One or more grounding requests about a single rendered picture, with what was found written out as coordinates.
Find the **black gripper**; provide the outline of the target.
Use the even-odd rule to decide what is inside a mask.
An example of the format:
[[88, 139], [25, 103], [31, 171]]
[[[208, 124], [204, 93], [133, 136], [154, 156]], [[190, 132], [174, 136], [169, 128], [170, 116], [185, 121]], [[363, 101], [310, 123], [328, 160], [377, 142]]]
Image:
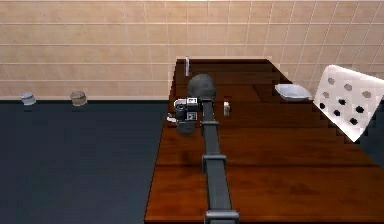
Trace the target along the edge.
[[167, 121], [176, 123], [177, 130], [182, 134], [190, 134], [195, 130], [197, 122], [197, 99], [183, 98], [174, 102], [175, 117], [167, 114]]

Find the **white bowl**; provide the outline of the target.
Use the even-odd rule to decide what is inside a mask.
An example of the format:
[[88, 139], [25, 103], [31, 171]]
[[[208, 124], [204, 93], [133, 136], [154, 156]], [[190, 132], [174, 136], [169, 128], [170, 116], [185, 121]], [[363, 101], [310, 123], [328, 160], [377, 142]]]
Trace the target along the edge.
[[311, 93], [297, 84], [276, 84], [275, 90], [286, 101], [302, 101], [309, 100]]

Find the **dark grey ball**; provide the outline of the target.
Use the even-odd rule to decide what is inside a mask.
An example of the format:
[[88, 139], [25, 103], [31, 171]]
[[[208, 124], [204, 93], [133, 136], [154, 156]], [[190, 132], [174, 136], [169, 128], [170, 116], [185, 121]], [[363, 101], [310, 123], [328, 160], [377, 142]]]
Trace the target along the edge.
[[189, 81], [187, 93], [189, 97], [214, 99], [216, 97], [216, 85], [210, 75], [198, 74]]

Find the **grey mug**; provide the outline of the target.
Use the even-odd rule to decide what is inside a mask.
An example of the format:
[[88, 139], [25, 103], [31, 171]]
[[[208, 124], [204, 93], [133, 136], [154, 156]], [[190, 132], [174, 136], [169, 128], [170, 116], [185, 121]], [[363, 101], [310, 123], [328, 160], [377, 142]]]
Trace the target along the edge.
[[32, 92], [24, 92], [20, 95], [20, 99], [25, 106], [31, 106], [36, 103], [36, 99]]

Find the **brown wooden table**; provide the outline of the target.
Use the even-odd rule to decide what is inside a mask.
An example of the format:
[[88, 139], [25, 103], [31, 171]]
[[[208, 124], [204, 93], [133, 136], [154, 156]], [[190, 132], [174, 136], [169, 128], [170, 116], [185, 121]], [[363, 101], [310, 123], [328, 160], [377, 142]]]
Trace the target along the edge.
[[[266, 59], [177, 61], [170, 98], [210, 75], [227, 180], [240, 224], [384, 224], [384, 169], [309, 101], [275, 91], [286, 77]], [[229, 102], [229, 116], [224, 116]]]

